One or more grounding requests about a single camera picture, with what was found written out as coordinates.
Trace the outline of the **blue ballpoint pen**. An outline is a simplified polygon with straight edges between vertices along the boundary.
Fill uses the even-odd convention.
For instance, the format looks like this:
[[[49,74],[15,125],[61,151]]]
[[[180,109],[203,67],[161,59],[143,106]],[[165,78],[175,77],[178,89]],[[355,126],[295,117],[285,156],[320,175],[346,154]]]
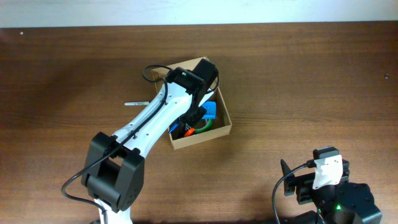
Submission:
[[[179,123],[174,123],[170,128],[169,128],[169,134],[173,133],[178,127]]]

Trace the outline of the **green tape roll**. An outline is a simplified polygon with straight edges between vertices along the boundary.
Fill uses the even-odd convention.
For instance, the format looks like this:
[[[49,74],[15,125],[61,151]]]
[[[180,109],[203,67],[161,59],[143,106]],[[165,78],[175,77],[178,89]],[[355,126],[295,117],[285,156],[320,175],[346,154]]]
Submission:
[[[204,119],[204,124],[205,125],[203,127],[196,128],[194,133],[195,134],[201,134],[201,133],[204,133],[204,132],[207,132],[207,131],[211,130],[212,127],[213,127],[213,120],[212,119]]]

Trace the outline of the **blue plastic case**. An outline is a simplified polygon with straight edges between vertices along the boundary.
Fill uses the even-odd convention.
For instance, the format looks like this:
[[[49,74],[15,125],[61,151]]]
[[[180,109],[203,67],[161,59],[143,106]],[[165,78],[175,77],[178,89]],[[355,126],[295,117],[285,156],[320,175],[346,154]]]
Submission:
[[[216,103],[214,101],[203,103],[199,109],[202,119],[216,119]]]

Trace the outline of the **brown cardboard box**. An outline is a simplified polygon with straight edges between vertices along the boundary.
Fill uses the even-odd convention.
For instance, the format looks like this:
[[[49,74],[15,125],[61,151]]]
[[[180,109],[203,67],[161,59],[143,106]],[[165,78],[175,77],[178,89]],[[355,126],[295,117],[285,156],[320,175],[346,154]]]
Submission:
[[[167,66],[170,68],[182,67],[184,69],[194,69],[194,67],[200,62],[201,59],[210,61],[207,57],[200,57]],[[165,78],[167,72],[168,70],[166,68],[153,68],[150,72],[152,76],[151,78]],[[213,120],[212,129],[200,134],[194,134],[185,138],[179,138],[177,136],[178,131],[181,128],[178,127],[174,132],[169,134],[170,141],[174,150],[182,149],[184,147],[203,143],[205,141],[209,141],[222,136],[227,136],[230,134],[232,122],[220,88],[213,92],[213,95],[209,98],[208,101],[214,101],[216,103],[216,119]]]

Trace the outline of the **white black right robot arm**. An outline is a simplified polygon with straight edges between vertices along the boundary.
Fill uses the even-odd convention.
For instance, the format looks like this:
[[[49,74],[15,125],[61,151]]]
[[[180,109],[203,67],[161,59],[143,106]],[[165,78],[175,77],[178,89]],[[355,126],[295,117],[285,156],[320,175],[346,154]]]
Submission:
[[[280,161],[284,179],[284,194],[295,194],[300,205],[313,203],[315,211],[308,211],[293,218],[282,219],[280,223],[296,224],[380,224],[382,212],[374,202],[368,184],[349,181],[349,162],[343,161],[343,175],[340,183],[313,189],[315,174],[294,176],[298,170],[290,169],[284,160]]]

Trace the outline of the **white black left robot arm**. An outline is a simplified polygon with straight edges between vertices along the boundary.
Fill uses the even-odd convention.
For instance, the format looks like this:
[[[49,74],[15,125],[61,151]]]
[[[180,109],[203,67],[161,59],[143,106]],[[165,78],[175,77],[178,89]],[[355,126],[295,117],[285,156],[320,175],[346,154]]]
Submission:
[[[168,68],[156,97],[129,124],[90,142],[81,183],[99,207],[98,223],[131,223],[130,208],[144,185],[145,159],[176,120],[197,121],[201,105],[219,85],[218,70],[207,59],[194,69]]]

